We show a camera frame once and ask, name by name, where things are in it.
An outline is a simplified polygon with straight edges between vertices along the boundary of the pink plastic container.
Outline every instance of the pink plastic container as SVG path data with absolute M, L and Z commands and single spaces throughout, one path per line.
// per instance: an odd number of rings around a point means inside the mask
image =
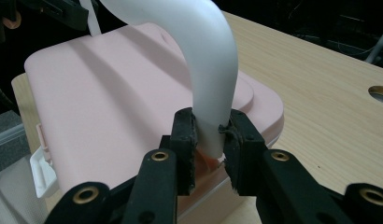
M 28 58 L 25 70 L 46 157 L 63 192 L 86 181 L 114 188 L 135 176 L 143 156 L 171 133 L 175 112 L 192 106 L 182 53 L 165 30 L 149 23 L 42 49 Z M 280 98 L 242 72 L 233 108 L 249 116 L 267 146 L 279 138 Z M 218 222 L 242 198 L 233 193 L 223 167 L 202 157 L 196 165 L 196 191 L 179 197 L 178 219 Z

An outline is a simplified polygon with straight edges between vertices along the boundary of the metal ring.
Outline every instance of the metal ring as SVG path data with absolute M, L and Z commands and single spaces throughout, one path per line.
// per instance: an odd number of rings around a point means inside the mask
M 151 155 L 151 158 L 154 161 L 165 161 L 166 159 L 168 159 L 168 157 L 169 157 L 168 153 L 163 151 L 158 151 L 154 153 L 153 155 Z
M 83 193 L 90 192 L 90 195 L 88 197 L 83 196 Z M 94 186 L 88 186 L 85 188 L 80 189 L 76 194 L 73 196 L 73 202 L 78 204 L 83 203 L 89 203 L 92 200 L 94 200 L 99 194 L 99 190 L 97 187 Z
M 271 157 L 273 157 L 273 159 L 276 161 L 288 161 L 290 159 L 286 153 L 278 151 L 271 153 Z
M 360 189 L 360 194 L 369 203 L 383 206 L 383 193 L 375 189 Z

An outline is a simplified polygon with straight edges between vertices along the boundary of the white cable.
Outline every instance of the white cable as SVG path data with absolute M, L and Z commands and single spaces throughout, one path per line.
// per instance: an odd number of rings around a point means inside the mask
M 319 39 L 319 37 L 314 36 L 314 35 L 304 35 L 304 37 Z M 360 48 L 355 47 L 355 46 L 351 46 L 351 45 L 348 45 L 348 44 L 341 43 L 340 41 L 328 40 L 328 42 L 337 44 L 337 47 L 338 47 L 338 49 L 341 51 L 341 53 L 346 54 L 346 55 L 348 55 L 348 56 L 355 56 L 355 55 L 364 54 L 364 53 L 367 53 L 367 52 L 369 52 L 369 51 L 371 51 L 371 50 L 373 49 L 373 47 L 371 47 L 371 48 L 369 48 L 369 49 L 360 49 Z M 342 50 L 340 49 L 340 45 L 343 45 L 343 46 L 348 47 L 348 48 L 353 48 L 353 49 L 362 50 L 362 52 L 355 53 L 355 54 L 345 53 L 344 51 L 342 51 Z
M 293 14 L 294 10 L 296 10 L 302 3 L 303 3 L 304 0 L 300 1 L 299 5 L 297 5 L 290 13 L 290 16 L 288 17 L 288 20 L 291 18 L 291 14 Z
M 89 26 L 90 35 L 96 36 L 101 34 L 101 29 L 99 28 L 98 20 L 96 19 L 95 11 L 92 7 L 91 0 L 80 0 L 80 5 L 87 10 L 89 10 L 89 17 L 87 19 L 87 24 Z

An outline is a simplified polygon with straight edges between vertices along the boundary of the wooden table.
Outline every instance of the wooden table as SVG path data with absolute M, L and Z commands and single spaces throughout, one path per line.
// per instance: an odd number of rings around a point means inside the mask
M 321 185 L 344 193 L 349 183 L 383 188 L 383 69 L 225 13 L 240 70 L 276 91 L 285 128 L 274 145 L 293 153 Z M 13 80 L 31 149 L 39 122 L 26 75 Z M 257 223 L 253 198 L 222 223 Z

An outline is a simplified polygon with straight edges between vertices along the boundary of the black cable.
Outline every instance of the black cable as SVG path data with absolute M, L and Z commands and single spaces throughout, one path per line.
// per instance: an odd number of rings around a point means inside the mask
M 14 105 L 14 103 L 10 99 L 8 99 L 8 97 L 5 95 L 2 89 L 0 89 L 0 102 L 8 109 L 14 111 L 16 114 L 20 114 L 19 108 L 16 105 Z

